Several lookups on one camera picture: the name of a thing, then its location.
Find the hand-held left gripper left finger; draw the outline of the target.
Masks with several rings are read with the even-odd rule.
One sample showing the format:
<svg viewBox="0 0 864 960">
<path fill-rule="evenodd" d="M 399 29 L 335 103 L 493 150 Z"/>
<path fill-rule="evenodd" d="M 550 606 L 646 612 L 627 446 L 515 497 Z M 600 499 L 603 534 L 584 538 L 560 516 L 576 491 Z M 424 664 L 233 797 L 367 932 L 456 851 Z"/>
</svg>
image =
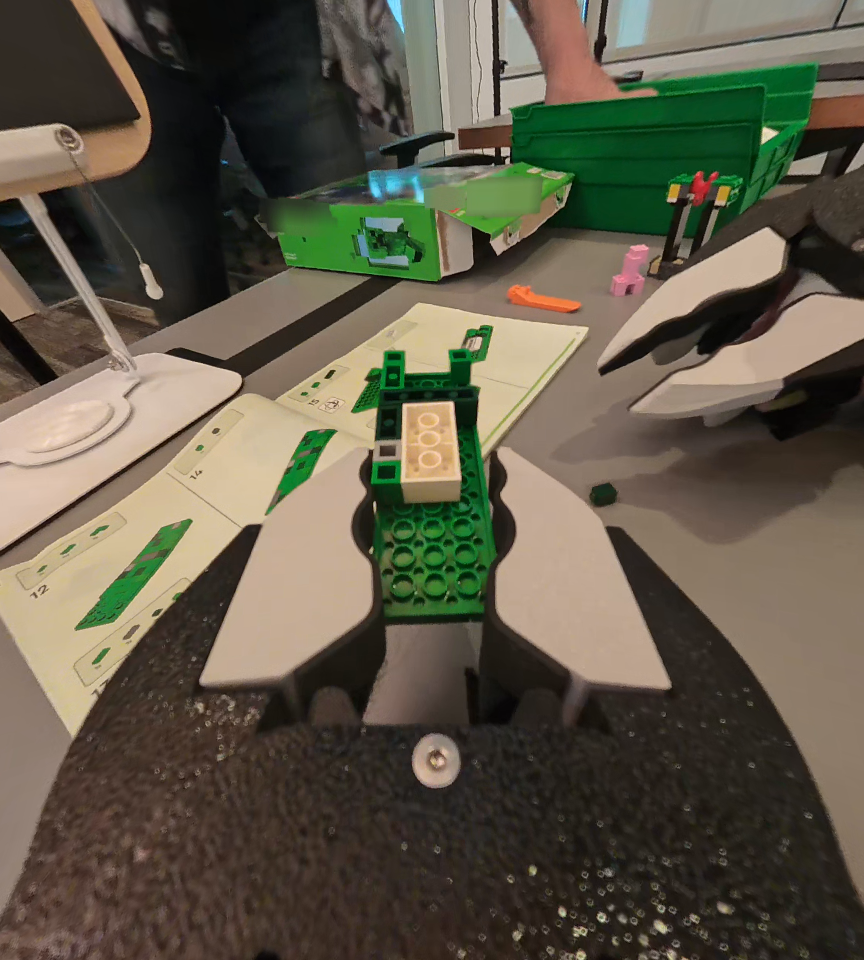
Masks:
<svg viewBox="0 0 864 960">
<path fill-rule="evenodd" d="M 369 451 L 354 447 L 268 513 L 202 688 L 270 690 L 295 721 L 334 688 L 364 712 L 387 652 L 369 469 Z"/>
</svg>

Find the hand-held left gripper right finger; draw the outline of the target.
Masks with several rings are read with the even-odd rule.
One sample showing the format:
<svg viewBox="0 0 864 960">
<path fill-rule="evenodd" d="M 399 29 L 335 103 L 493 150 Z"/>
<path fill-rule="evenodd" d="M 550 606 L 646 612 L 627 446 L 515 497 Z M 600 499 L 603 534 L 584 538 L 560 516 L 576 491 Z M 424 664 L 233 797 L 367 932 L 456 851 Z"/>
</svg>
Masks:
<svg viewBox="0 0 864 960">
<path fill-rule="evenodd" d="M 491 455 L 496 560 L 486 585 L 480 676 L 501 700 L 555 696 L 566 725 L 592 693 L 673 687 L 605 524 L 508 447 Z"/>
</svg>

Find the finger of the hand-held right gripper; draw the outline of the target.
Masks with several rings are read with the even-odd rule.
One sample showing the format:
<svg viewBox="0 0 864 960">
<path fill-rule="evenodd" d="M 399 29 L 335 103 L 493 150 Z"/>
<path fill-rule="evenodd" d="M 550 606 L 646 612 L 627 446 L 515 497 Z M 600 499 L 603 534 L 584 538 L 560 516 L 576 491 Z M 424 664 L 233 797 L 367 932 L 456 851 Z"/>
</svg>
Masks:
<svg viewBox="0 0 864 960">
<path fill-rule="evenodd" d="M 614 335 L 598 372 L 606 376 L 703 325 L 763 310 L 788 260 L 788 242 L 766 227 L 669 278 Z"/>
<path fill-rule="evenodd" d="M 775 399 L 794 374 L 862 341 L 864 299 L 807 294 L 764 333 L 671 373 L 630 404 L 629 412 L 660 420 L 698 417 L 718 426 Z"/>
</svg>

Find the green toy brick assembly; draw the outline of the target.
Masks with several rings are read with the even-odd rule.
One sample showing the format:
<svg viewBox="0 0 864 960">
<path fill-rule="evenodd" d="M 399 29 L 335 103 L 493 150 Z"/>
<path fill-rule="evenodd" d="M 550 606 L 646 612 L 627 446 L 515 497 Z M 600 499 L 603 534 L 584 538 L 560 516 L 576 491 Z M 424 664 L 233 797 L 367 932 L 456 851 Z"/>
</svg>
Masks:
<svg viewBox="0 0 864 960">
<path fill-rule="evenodd" d="M 496 547 L 475 358 L 462 346 L 448 353 L 447 370 L 409 374 L 402 350 L 384 354 L 370 490 L 389 623 L 484 617 Z"/>
</svg>

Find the another person's forearm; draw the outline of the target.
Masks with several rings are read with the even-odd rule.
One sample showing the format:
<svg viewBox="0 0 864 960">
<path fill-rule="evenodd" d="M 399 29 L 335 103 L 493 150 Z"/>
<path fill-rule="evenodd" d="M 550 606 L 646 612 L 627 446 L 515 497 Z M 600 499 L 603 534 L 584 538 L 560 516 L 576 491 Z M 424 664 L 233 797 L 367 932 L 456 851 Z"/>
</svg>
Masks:
<svg viewBox="0 0 864 960">
<path fill-rule="evenodd" d="M 511 1 L 534 45 L 548 81 L 597 78 L 596 65 L 576 1 Z"/>
</svg>

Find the grey desk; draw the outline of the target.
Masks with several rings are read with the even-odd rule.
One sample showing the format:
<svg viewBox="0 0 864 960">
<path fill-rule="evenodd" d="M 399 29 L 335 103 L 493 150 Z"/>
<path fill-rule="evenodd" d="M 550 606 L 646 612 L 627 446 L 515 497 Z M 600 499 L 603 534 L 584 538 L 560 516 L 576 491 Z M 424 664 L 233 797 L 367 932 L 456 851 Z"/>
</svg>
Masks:
<svg viewBox="0 0 864 960">
<path fill-rule="evenodd" d="M 708 429 L 627 413 L 668 369 L 646 360 L 595 372 L 633 310 L 631 297 L 606 293 L 631 240 L 546 228 L 468 278 L 394 286 L 261 362 L 246 385 L 273 399 L 419 301 L 525 319 L 505 293 L 515 281 L 580 300 L 586 340 L 512 429 L 510 446 L 579 495 L 594 481 L 618 487 L 603 520 L 628 531 L 743 655 L 836 824 L 855 815 L 864 830 L 864 423 L 846 415 L 776 442 L 746 419 Z M 150 346 L 230 359 L 358 283 L 291 270 Z M 32 830 L 69 742 L 0 620 L 0 836 Z"/>
</svg>

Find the white desk lamp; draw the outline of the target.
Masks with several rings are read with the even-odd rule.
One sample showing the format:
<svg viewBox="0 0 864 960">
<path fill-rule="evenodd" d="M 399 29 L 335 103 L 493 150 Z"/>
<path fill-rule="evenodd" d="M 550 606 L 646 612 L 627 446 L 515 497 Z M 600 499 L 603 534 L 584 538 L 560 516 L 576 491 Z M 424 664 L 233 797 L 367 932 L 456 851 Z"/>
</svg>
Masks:
<svg viewBox="0 0 864 960">
<path fill-rule="evenodd" d="M 107 368 L 0 421 L 0 553 L 232 398 L 243 377 L 131 355 L 37 194 L 19 197 L 109 349 Z"/>
</svg>

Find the pink toy brick figure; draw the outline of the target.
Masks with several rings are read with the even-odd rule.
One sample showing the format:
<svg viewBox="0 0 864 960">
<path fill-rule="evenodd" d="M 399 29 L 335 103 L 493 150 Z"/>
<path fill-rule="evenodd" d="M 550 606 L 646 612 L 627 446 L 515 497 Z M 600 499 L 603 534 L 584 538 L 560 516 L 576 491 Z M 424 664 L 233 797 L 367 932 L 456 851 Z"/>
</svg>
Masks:
<svg viewBox="0 0 864 960">
<path fill-rule="evenodd" d="M 647 245 L 629 246 L 623 257 L 621 270 L 610 282 L 609 293 L 614 297 L 637 296 L 644 287 L 645 276 L 650 262 L 650 250 Z"/>
</svg>

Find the open instruction booklet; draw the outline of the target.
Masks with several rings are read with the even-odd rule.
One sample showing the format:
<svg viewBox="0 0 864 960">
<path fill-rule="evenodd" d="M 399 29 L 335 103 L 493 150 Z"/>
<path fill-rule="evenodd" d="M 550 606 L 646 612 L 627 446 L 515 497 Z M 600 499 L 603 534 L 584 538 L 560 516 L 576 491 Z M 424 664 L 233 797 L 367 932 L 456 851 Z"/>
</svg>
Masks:
<svg viewBox="0 0 864 960">
<path fill-rule="evenodd" d="M 470 351 L 488 453 L 587 330 L 419 303 L 278 399 L 238 395 L 134 493 L 1 570 L 0 618 L 69 734 L 180 593 L 262 520 L 294 455 L 317 473 L 372 445 L 385 352 L 426 382 L 448 371 L 450 349 Z"/>
</svg>

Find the green plastic bin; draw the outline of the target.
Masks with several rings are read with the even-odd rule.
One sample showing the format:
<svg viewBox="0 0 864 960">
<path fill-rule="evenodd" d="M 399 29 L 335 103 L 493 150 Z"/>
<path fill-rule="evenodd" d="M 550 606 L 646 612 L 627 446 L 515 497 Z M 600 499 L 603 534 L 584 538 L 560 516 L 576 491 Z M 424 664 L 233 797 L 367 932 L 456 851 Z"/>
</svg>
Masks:
<svg viewBox="0 0 864 960">
<path fill-rule="evenodd" d="M 738 176 L 743 189 L 721 228 L 787 174 L 807 127 L 816 63 L 655 79 L 628 90 L 654 96 L 511 110 L 511 158 L 573 174 L 553 226 L 666 234 L 673 177 L 698 171 Z"/>
</svg>

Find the orange brick separator tool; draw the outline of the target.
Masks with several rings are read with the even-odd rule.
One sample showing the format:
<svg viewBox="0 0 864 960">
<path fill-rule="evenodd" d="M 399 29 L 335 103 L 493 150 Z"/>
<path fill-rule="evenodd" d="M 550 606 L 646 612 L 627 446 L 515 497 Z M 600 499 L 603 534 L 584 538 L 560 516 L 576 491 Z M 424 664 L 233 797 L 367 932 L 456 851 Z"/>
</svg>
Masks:
<svg viewBox="0 0 864 960">
<path fill-rule="evenodd" d="M 510 286 L 507 296 L 509 302 L 514 305 L 549 312 L 572 314 L 582 308 L 582 304 L 579 301 L 547 294 L 538 294 L 535 293 L 530 286 L 521 284 Z"/>
</svg>

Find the green toy brick box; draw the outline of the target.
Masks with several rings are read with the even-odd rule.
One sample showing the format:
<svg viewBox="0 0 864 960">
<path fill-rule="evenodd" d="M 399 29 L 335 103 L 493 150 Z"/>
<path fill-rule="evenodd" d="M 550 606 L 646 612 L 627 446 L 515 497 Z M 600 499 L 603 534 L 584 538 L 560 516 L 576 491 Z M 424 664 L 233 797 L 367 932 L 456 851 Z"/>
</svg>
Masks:
<svg viewBox="0 0 864 960">
<path fill-rule="evenodd" d="M 573 179 L 524 162 L 375 170 L 267 198 L 258 221 L 292 267 L 439 282 L 534 234 Z"/>
</svg>

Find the black office chair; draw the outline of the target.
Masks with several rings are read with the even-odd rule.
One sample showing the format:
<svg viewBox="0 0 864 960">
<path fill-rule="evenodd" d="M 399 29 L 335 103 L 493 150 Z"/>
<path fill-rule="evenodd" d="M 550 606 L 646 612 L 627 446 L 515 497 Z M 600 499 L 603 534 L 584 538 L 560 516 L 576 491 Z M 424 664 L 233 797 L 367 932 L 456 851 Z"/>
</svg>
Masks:
<svg viewBox="0 0 864 960">
<path fill-rule="evenodd" d="M 445 145 L 455 141 L 456 134 L 449 130 L 435 130 L 402 137 L 379 147 L 378 152 L 384 159 L 393 159 L 396 169 L 405 169 L 418 166 L 428 169 L 461 168 L 474 166 L 502 166 L 508 163 L 507 159 L 498 150 L 497 155 L 473 151 L 459 151 L 418 162 L 419 153 L 427 148 Z"/>
</svg>

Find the dark board with wooden edge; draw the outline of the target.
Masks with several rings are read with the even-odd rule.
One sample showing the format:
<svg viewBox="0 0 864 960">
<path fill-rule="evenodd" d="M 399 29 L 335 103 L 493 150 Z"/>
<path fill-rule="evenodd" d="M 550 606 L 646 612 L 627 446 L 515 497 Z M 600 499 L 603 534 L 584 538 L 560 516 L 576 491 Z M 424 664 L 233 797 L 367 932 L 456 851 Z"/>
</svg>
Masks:
<svg viewBox="0 0 864 960">
<path fill-rule="evenodd" d="M 150 135 L 145 94 L 93 2 L 0 1 L 0 201 L 124 174 Z"/>
</svg>

